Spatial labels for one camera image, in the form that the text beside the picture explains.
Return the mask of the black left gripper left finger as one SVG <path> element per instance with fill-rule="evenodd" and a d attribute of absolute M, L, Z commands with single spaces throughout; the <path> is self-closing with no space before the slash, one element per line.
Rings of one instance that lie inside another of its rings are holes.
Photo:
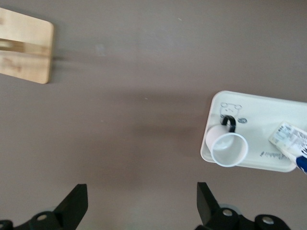
<path fill-rule="evenodd" d="M 86 184 L 76 185 L 53 211 L 35 214 L 25 223 L 14 226 L 13 222 L 0 221 L 2 230 L 75 230 L 88 209 Z"/>

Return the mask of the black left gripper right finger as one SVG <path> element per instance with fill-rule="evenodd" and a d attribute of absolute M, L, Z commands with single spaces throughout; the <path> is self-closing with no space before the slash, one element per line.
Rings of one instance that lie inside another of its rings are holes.
<path fill-rule="evenodd" d="M 280 218 L 261 214 L 249 220 L 231 207 L 221 207 L 206 182 L 197 183 L 197 209 L 202 225 L 198 230 L 288 230 Z"/>

